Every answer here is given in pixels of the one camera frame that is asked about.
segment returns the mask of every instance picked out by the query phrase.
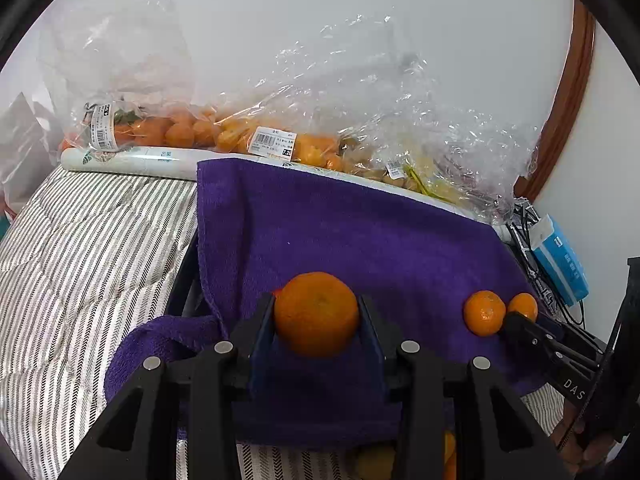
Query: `metal screw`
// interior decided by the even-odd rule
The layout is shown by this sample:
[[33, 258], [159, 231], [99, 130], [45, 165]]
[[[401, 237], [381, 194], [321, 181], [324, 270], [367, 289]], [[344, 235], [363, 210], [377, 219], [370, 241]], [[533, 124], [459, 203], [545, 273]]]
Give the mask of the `metal screw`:
[[213, 349], [219, 354], [228, 354], [234, 349], [234, 345], [231, 341], [218, 341]]
[[149, 356], [147, 357], [144, 362], [142, 363], [143, 367], [145, 367], [146, 370], [155, 370], [156, 368], [158, 368], [160, 366], [160, 363], [162, 361], [160, 360], [159, 357], [156, 357], [155, 355]]
[[491, 361], [481, 355], [474, 357], [473, 364], [478, 370], [488, 370], [491, 367]]
[[420, 349], [420, 345], [415, 341], [407, 339], [406, 341], [402, 341], [400, 348], [408, 354], [415, 354]]

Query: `hand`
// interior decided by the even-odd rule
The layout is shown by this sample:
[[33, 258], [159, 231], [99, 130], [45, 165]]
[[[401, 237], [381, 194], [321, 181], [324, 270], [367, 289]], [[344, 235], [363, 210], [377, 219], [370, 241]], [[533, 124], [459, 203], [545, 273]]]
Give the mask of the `hand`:
[[[562, 420], [558, 422], [554, 432], [551, 434], [551, 440], [556, 446], [577, 414], [578, 410], [575, 406], [565, 399]], [[575, 439], [575, 433], [582, 433], [583, 431], [584, 422], [578, 420], [574, 425], [574, 432], [560, 452], [560, 457], [564, 460], [564, 465], [571, 475], [575, 475], [578, 471], [584, 471], [585, 469], [598, 465], [605, 459], [615, 444], [613, 437], [610, 436], [610, 434], [605, 433], [597, 436], [592, 442], [590, 442], [587, 449], [582, 449]]]

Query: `barcode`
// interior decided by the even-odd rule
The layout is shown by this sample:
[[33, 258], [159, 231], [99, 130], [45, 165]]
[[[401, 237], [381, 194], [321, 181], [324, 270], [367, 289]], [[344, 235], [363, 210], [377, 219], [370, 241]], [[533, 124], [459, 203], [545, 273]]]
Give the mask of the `barcode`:
[[276, 143], [276, 138], [270, 135], [257, 134], [255, 136], [255, 142], [260, 142], [261, 144], [265, 144], [267, 146], [273, 146]]
[[111, 147], [111, 143], [107, 137], [107, 130], [96, 130], [95, 132], [95, 140], [98, 141], [98, 146], [103, 150], [106, 150]]

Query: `sticker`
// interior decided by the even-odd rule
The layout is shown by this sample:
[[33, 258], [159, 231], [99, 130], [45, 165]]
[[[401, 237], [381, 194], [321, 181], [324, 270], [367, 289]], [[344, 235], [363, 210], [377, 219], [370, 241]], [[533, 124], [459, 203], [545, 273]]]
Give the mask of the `sticker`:
[[296, 142], [296, 134], [274, 130], [266, 126], [258, 126], [249, 145], [249, 153], [252, 155], [272, 156], [291, 162], [293, 144]]
[[101, 152], [117, 152], [118, 145], [113, 134], [113, 106], [95, 105], [91, 116], [91, 144]]
[[391, 177], [391, 180], [406, 178], [406, 173], [402, 169], [402, 162], [397, 159], [388, 161], [386, 163], [386, 170], [389, 172], [389, 177]]

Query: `yellow fruit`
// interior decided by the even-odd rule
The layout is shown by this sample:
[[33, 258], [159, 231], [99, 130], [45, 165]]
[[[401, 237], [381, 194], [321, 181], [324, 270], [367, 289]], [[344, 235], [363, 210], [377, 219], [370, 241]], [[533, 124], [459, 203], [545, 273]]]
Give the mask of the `yellow fruit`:
[[216, 141], [216, 149], [219, 152], [230, 153], [240, 140], [242, 131], [238, 130], [222, 130]]
[[198, 146], [215, 146], [222, 129], [210, 121], [196, 121], [193, 123], [193, 133]]
[[389, 480], [396, 450], [389, 444], [362, 447], [356, 455], [355, 469], [361, 480]]

